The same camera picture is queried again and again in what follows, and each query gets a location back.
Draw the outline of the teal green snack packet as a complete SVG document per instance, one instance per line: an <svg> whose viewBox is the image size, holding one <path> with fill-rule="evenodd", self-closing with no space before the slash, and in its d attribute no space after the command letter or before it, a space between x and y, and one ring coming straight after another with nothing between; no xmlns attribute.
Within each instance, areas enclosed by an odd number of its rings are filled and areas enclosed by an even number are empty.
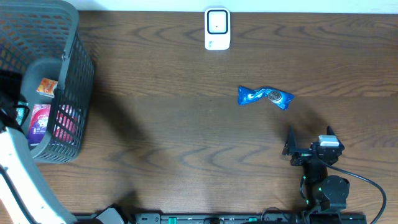
<svg viewBox="0 0 398 224"><path fill-rule="evenodd" d="M17 111L16 121L18 125L22 126L30 113L28 103L19 101L16 105L16 111Z"/></svg>

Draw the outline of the blue Oreo cookie pack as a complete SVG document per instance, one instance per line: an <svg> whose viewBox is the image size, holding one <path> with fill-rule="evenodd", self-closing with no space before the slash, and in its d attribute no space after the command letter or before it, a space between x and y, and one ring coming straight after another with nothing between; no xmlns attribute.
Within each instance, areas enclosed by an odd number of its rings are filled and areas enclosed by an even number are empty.
<svg viewBox="0 0 398 224"><path fill-rule="evenodd" d="M243 86L238 88L238 105L247 105L263 98L267 98L280 109L287 110L294 95L269 86L255 90Z"/></svg>

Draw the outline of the small orange snack box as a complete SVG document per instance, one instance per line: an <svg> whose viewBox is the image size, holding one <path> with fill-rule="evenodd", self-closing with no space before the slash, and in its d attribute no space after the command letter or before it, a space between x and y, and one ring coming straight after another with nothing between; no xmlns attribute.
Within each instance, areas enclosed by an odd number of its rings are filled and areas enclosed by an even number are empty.
<svg viewBox="0 0 398 224"><path fill-rule="evenodd" d="M37 87L37 93L42 96L46 96L49 98L54 98L54 91L57 88L58 81L51 80L48 78L43 78Z"/></svg>

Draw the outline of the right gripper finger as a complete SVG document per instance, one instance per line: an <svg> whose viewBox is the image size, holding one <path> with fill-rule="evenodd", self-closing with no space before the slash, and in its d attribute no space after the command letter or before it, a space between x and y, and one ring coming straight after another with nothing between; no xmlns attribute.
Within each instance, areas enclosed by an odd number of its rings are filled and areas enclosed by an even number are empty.
<svg viewBox="0 0 398 224"><path fill-rule="evenodd" d="M297 145L295 141L294 130L293 127L290 127L287 135L287 140L284 146L284 152L296 152L296 150L297 150Z"/></svg>
<svg viewBox="0 0 398 224"><path fill-rule="evenodd" d="M328 147L338 147L340 149L344 149L345 146L343 143L338 139L337 135L335 134L334 130L331 126L326 128L326 133L328 135L328 139L326 141L326 146Z"/></svg>

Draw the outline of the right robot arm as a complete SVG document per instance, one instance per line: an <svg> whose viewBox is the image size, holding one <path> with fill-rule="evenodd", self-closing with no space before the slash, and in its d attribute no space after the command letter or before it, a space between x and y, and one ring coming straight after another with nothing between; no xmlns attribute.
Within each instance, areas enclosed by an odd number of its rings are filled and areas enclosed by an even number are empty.
<svg viewBox="0 0 398 224"><path fill-rule="evenodd" d="M300 194L307 207L292 215L290 223L342 223L350 183L338 175L328 175L328 166L338 161L345 149L331 127L308 148L299 148L294 131L289 129L282 154L290 156L290 165L303 168Z"/></svg>

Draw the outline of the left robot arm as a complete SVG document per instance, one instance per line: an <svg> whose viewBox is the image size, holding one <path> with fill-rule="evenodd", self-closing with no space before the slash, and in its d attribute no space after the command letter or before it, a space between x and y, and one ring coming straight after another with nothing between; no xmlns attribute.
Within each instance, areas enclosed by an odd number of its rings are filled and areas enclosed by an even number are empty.
<svg viewBox="0 0 398 224"><path fill-rule="evenodd" d="M92 215L75 216L56 198L16 120L20 81L20 74L1 71L1 201L13 223L131 223L115 205Z"/></svg>

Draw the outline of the red purple snack bag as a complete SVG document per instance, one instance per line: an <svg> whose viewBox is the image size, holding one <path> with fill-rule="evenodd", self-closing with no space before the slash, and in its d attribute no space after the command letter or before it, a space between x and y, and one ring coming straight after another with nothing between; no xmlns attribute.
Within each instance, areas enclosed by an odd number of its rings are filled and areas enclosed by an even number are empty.
<svg viewBox="0 0 398 224"><path fill-rule="evenodd" d="M50 115L50 107L50 104L34 105L27 137L29 145L39 145L45 136ZM53 133L55 137L62 141L73 141L73 137L68 132L74 134L76 131L76 124L71 119L64 117L64 114L60 112L56 115L56 121L59 122L61 126L56 125L54 127Z"/></svg>

